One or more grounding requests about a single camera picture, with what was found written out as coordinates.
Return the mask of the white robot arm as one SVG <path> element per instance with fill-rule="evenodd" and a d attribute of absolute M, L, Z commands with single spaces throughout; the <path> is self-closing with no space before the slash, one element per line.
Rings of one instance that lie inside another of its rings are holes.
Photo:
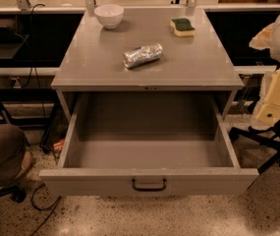
<path fill-rule="evenodd" d="M 252 38 L 249 47 L 256 50 L 269 49 L 270 57 L 280 63 L 280 15 L 274 23 L 262 29 Z M 251 124 L 273 127 L 280 120 L 280 67 L 274 73 L 266 72 L 261 83 L 259 101 Z"/>

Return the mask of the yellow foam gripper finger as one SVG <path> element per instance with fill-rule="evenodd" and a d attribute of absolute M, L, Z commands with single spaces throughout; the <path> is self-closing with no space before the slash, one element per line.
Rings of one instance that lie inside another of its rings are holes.
<path fill-rule="evenodd" d="M 271 81 L 254 119 L 272 127 L 280 120 L 280 69 L 270 77 Z"/>
<path fill-rule="evenodd" d="M 256 50 L 268 49 L 271 45 L 272 31 L 274 24 L 263 28 L 256 36 L 252 38 L 249 47 Z"/>

